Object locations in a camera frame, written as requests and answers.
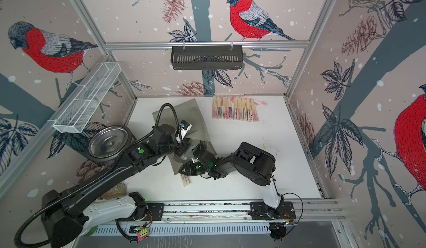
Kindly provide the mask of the green canvas tote bag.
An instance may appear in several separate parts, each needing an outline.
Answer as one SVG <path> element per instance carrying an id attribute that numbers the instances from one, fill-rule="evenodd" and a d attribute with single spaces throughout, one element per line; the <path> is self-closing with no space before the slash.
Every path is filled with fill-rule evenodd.
<path id="1" fill-rule="evenodd" d="M 169 108 L 172 112 L 175 126 L 160 124 L 163 112 Z M 188 138 L 186 135 L 193 125 L 187 120 L 179 120 L 177 111 L 170 103 L 163 104 L 156 116 L 152 135 L 148 141 L 149 148 L 154 153 L 150 165 L 157 166 L 159 158 L 174 154 L 183 161 L 178 173 L 186 176 L 214 176 L 213 168 L 216 163 L 214 154 L 208 151 L 208 142 Z"/>

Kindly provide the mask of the pink wooden folding fan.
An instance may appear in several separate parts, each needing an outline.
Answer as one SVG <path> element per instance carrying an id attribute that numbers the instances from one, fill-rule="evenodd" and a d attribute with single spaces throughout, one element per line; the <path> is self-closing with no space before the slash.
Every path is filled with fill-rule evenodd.
<path id="1" fill-rule="evenodd" d="M 212 118 L 217 119 L 218 111 L 217 111 L 217 97 L 213 97 L 213 106 L 212 106 Z"/>

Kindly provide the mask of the black grey wooden folding fan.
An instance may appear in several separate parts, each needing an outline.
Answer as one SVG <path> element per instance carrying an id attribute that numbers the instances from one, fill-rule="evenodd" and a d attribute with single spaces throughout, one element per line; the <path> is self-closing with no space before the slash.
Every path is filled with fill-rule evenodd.
<path id="1" fill-rule="evenodd" d="M 221 97 L 217 97 L 216 98 L 216 111 L 217 111 L 217 118 L 218 119 L 224 119 L 224 114 L 223 114 L 223 104 L 222 104 L 222 98 Z"/>

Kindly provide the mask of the pink striped folding fan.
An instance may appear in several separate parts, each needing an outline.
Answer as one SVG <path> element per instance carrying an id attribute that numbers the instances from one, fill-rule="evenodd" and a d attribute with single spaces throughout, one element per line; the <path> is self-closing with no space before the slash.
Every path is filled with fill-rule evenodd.
<path id="1" fill-rule="evenodd" d="M 237 98 L 237 120 L 241 121 L 244 118 L 241 98 Z"/>

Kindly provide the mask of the red blossom white folding fan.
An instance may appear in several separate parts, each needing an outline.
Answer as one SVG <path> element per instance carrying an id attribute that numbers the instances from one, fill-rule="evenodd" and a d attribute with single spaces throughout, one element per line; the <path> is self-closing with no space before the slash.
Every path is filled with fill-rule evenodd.
<path id="1" fill-rule="evenodd" d="M 233 119 L 238 120 L 238 98 L 233 97 Z"/>

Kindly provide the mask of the grey pink folding fan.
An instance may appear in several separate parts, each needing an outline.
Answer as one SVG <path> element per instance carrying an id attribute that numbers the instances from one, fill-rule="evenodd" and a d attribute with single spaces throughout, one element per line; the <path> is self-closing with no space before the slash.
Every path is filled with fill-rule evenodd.
<path id="1" fill-rule="evenodd" d="M 242 120 L 249 121 L 247 118 L 246 98 L 241 98 Z"/>

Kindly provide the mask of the pink tassel folding fan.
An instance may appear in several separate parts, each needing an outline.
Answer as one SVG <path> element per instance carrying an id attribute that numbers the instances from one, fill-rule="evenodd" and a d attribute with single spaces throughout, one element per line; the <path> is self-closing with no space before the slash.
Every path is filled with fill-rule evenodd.
<path id="1" fill-rule="evenodd" d="M 267 102 L 261 101 L 258 99 L 250 98 L 250 104 L 251 104 L 251 111 L 253 115 L 253 121 L 260 121 L 260 118 L 258 116 L 258 107 L 260 106 L 267 106 Z"/>

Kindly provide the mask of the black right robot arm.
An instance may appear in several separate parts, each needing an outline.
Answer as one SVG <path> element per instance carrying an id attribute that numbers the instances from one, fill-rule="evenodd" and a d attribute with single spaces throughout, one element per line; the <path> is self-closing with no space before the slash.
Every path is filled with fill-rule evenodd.
<path id="1" fill-rule="evenodd" d="M 183 164 L 179 174 L 217 180 L 237 171 L 262 191 L 263 201 L 253 202 L 254 206 L 248 213 L 252 219 L 275 220 L 282 215 L 279 211 L 282 196 L 274 179 L 276 159 L 272 154 L 247 142 L 242 142 L 239 148 L 227 157 L 217 158 L 206 150 L 204 144 L 197 145 L 192 152 L 194 158 Z"/>

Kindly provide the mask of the brown box behind arm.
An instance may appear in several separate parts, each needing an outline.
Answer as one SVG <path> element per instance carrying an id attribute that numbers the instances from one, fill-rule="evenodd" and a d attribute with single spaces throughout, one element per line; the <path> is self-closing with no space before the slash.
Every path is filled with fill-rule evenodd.
<path id="1" fill-rule="evenodd" d="M 126 196 L 126 185 L 119 183 L 99 197 L 100 200 L 110 200 Z"/>

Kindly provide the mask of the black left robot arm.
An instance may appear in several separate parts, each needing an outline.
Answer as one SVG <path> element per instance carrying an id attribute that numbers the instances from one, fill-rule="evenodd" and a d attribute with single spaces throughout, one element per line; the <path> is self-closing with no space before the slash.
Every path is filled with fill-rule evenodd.
<path id="1" fill-rule="evenodd" d="M 163 124 L 154 127 L 146 139 L 136 142 L 125 126 L 111 126 L 97 133 L 88 146 L 90 160 L 113 160 L 113 164 L 68 190 L 52 190 L 42 198 L 41 220 L 51 247 L 61 248 L 86 229 L 125 218 L 119 205 L 96 214 L 89 211 L 89 206 L 125 179 L 154 165 L 159 158 L 185 147 L 184 137 L 190 129 L 191 124 L 185 120 L 177 128 Z"/>

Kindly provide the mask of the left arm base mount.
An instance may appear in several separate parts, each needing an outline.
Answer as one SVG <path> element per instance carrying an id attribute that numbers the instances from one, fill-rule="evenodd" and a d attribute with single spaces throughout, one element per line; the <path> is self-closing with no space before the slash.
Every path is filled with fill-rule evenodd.
<path id="1" fill-rule="evenodd" d="M 164 212 L 164 203 L 147 202 L 140 193 L 132 192 L 129 196 L 135 202 L 135 210 L 127 218 L 128 221 L 161 221 Z"/>

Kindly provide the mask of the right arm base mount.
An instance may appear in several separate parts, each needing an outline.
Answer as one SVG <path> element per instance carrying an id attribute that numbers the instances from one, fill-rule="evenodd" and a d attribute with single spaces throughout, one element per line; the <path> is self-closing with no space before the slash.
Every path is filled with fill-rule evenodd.
<path id="1" fill-rule="evenodd" d="M 253 220 L 296 220 L 293 203 L 283 200 L 275 209 L 267 206 L 263 201 L 251 202 L 248 214 Z"/>

